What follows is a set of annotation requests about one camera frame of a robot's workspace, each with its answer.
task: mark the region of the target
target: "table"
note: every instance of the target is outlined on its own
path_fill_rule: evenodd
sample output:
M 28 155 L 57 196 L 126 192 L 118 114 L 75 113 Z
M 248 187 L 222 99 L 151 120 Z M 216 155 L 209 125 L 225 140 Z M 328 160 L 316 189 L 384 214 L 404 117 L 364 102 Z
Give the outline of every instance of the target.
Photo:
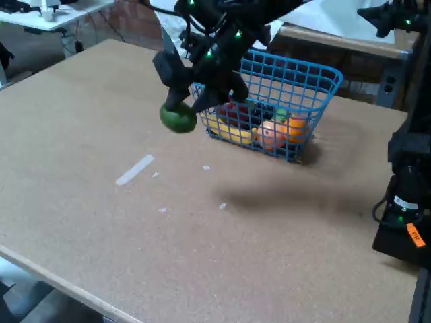
M 335 97 L 289 164 L 164 128 L 153 56 L 109 40 L 2 91 L 0 256 L 120 323 L 406 322 L 416 273 L 370 218 L 405 114 Z
M 392 107 L 399 90 L 404 84 L 409 83 L 408 80 L 413 72 L 414 63 L 423 44 L 423 39 L 417 32 L 407 33 L 404 30 L 395 30 L 394 44 L 343 38 L 291 24 L 284 24 L 279 35 L 285 38 L 352 50 L 363 55 L 370 55 L 374 59 L 384 59 L 385 68 L 380 81 L 376 104 L 385 107 Z
M 114 5 L 114 0 L 79 0 L 71 5 L 61 5 L 54 15 L 54 20 L 47 22 L 37 11 L 30 13 L 8 14 L 0 11 L 0 22 L 9 22 L 26 28 L 34 28 L 45 32 L 55 32 L 62 28 L 61 42 L 65 57 L 70 57 L 75 53 L 75 32 L 68 26 L 77 20 L 90 15 L 95 11 L 100 11 Z M 0 65 L 0 89 L 7 84 L 5 72 Z

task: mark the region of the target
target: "blue wire basket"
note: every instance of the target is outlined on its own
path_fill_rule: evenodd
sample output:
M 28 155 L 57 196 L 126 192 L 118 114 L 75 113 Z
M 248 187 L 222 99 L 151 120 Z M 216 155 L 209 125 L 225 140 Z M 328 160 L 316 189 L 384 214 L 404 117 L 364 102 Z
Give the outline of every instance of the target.
M 300 162 L 304 146 L 343 81 L 341 72 L 250 50 L 241 60 L 240 73 L 248 99 L 203 111 L 201 120 L 209 135 Z M 191 86 L 195 100 L 203 88 L 198 83 Z

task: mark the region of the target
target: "orange tag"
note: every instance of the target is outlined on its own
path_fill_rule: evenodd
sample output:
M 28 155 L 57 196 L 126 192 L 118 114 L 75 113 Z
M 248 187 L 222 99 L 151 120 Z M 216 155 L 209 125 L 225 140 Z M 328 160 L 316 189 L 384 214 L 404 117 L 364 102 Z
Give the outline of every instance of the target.
M 414 224 L 407 223 L 407 231 L 418 248 L 425 246 L 425 241 L 423 241 Z

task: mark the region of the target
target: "orange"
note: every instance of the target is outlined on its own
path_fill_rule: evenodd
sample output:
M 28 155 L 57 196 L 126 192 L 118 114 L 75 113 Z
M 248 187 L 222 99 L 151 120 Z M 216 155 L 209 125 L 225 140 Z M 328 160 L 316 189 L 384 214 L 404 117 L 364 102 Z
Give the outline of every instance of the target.
M 307 120 L 299 118 L 289 118 L 284 122 L 288 129 L 288 141 L 291 143 L 303 143 L 308 133 Z

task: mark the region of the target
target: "banana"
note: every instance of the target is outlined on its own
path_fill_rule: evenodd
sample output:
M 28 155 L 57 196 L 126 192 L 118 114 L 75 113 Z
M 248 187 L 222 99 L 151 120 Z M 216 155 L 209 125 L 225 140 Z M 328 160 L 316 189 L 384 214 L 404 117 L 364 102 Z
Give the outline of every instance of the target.
M 208 112 L 201 114 L 201 118 L 204 126 L 211 129 L 213 133 L 220 135 L 223 139 L 237 144 L 251 145 L 252 133 L 250 131 L 230 126 Z

